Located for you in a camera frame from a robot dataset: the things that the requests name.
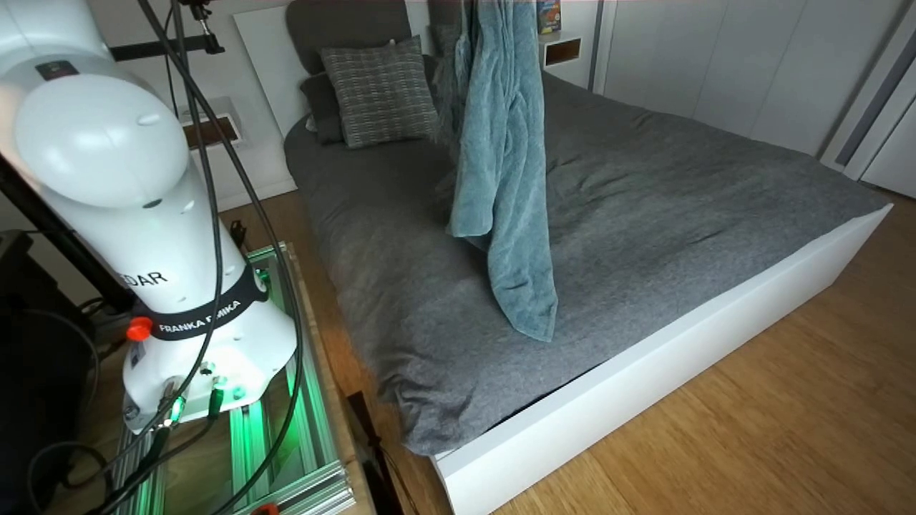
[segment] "pillow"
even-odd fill
[[[312,112],[315,134],[321,143],[341,143],[344,123],[335,86],[326,74],[312,74],[303,83],[303,94]]]
[[[323,49],[321,60],[349,149],[435,134],[438,114],[415,49]]]
[[[292,0],[286,31],[309,74],[323,72],[318,49],[366,49],[406,40],[404,0]]]

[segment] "checkered pillow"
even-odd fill
[[[349,149],[429,137],[438,126],[424,57],[412,46],[323,49]]]

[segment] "wooden floor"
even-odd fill
[[[896,203],[833,289],[501,512],[916,512],[916,203]],[[372,398],[298,197],[266,209],[298,249],[341,389],[369,395],[404,509],[447,512]],[[226,217],[263,243],[252,209]]]

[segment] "gray pillow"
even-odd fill
[[[349,149],[432,137],[438,129],[424,57],[409,46],[323,49]]]
[[[344,126],[341,126],[341,106],[335,86],[326,74],[312,74],[303,83],[306,103],[312,109],[315,134],[321,143],[341,143]]]

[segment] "hanging towel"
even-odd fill
[[[449,232],[487,249],[489,286],[510,323],[550,340],[558,298],[532,0],[467,0],[452,57],[461,112]]]

